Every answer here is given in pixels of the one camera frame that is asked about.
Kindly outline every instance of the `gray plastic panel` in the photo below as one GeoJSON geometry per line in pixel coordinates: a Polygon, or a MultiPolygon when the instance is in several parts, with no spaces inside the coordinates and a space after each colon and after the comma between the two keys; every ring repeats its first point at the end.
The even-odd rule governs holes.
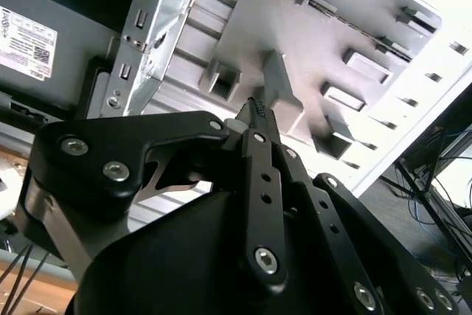
{"type": "MultiPolygon", "coordinates": [[[[415,0],[237,0],[231,18],[216,46],[214,58],[241,71],[240,85],[230,103],[239,108],[247,97],[257,96],[264,87],[263,61],[268,52],[285,54],[285,63],[295,97],[305,107],[305,117],[293,132],[296,138],[329,134],[325,116],[339,115],[334,105],[322,99],[320,88],[331,83],[367,106],[376,104],[389,85],[363,75],[343,62],[349,51],[369,58],[378,67],[392,72],[389,84],[405,69],[396,55],[376,50],[388,38],[406,49],[412,58],[429,41],[398,18],[406,9],[440,24],[440,18],[415,0]]],[[[200,88],[207,91],[208,75],[200,88]]]]}
{"type": "Polygon", "coordinates": [[[118,34],[50,0],[0,0],[0,6],[58,33],[50,78],[39,81],[0,65],[0,85],[64,108],[77,105],[89,60],[106,58],[118,34]]]}

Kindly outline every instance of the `blue cable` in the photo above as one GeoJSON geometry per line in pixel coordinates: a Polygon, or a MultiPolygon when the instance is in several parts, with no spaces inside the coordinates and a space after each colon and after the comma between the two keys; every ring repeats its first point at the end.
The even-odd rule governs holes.
{"type": "MultiPolygon", "coordinates": [[[[419,209],[418,209],[418,203],[417,203],[417,202],[414,203],[414,216],[415,216],[418,220],[420,220],[420,211],[419,211],[419,209]]],[[[436,243],[437,243],[439,246],[441,246],[441,247],[442,247],[444,250],[446,250],[449,254],[454,255],[454,253],[453,253],[451,250],[449,250],[446,245],[444,245],[443,243],[441,243],[441,242],[437,239],[437,237],[436,237],[435,234],[433,234],[432,232],[430,232],[429,230],[427,230],[427,228],[426,228],[424,225],[422,225],[421,223],[419,223],[419,225],[421,226],[421,229],[423,229],[425,232],[427,232],[427,233],[434,239],[434,241],[436,241],[436,243]]]]}

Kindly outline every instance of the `silver bolt head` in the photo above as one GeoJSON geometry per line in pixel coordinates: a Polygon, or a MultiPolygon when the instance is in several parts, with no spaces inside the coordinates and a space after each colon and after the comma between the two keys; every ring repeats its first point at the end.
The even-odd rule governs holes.
{"type": "Polygon", "coordinates": [[[445,306],[446,309],[448,309],[449,311],[453,311],[454,308],[452,307],[452,304],[446,295],[436,290],[436,297],[440,300],[440,302],[445,306]]]}
{"type": "Polygon", "coordinates": [[[258,142],[261,142],[261,143],[264,143],[266,141],[266,138],[264,138],[263,136],[261,136],[260,134],[258,133],[254,133],[254,138],[258,141],[258,142]]]}
{"type": "Polygon", "coordinates": [[[277,272],[278,264],[274,254],[263,247],[256,250],[254,257],[257,265],[267,274],[274,274],[277,272]]]}
{"type": "Polygon", "coordinates": [[[122,182],[130,176],[130,171],[122,162],[107,162],[103,166],[103,175],[112,181],[122,182]]]}
{"type": "Polygon", "coordinates": [[[357,300],[368,310],[374,311],[376,304],[375,299],[370,293],[369,289],[364,287],[362,284],[354,283],[354,294],[357,300]]]}
{"type": "Polygon", "coordinates": [[[217,131],[221,131],[223,129],[223,126],[221,123],[216,122],[216,121],[209,121],[209,125],[212,126],[212,128],[216,129],[217,131]]]}
{"type": "Polygon", "coordinates": [[[292,159],[296,159],[296,153],[293,150],[291,150],[290,148],[286,148],[285,151],[288,155],[290,155],[292,159]]]}
{"type": "Polygon", "coordinates": [[[429,310],[434,310],[434,302],[433,299],[430,298],[429,295],[423,289],[417,289],[416,294],[418,298],[420,298],[421,302],[426,306],[429,310]]]}
{"type": "Polygon", "coordinates": [[[326,181],[327,181],[328,184],[330,184],[334,188],[338,188],[338,182],[335,179],[333,179],[332,177],[327,177],[326,181]]]}
{"type": "Polygon", "coordinates": [[[63,140],[60,144],[60,148],[73,156],[80,156],[89,151],[88,145],[78,138],[67,138],[63,140]]]}

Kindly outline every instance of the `barcode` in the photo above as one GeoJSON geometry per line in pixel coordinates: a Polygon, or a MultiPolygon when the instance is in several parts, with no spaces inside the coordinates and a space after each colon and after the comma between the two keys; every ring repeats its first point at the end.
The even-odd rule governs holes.
{"type": "Polygon", "coordinates": [[[35,53],[33,55],[34,59],[39,60],[44,64],[49,63],[49,52],[45,49],[42,49],[38,46],[35,46],[35,53]]]}

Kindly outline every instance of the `label sticker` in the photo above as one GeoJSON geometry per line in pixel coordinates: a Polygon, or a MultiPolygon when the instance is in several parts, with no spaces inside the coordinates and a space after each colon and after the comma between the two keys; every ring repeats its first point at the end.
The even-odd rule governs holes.
{"type": "Polygon", "coordinates": [[[0,64],[44,80],[51,77],[58,33],[0,7],[0,64]]]}

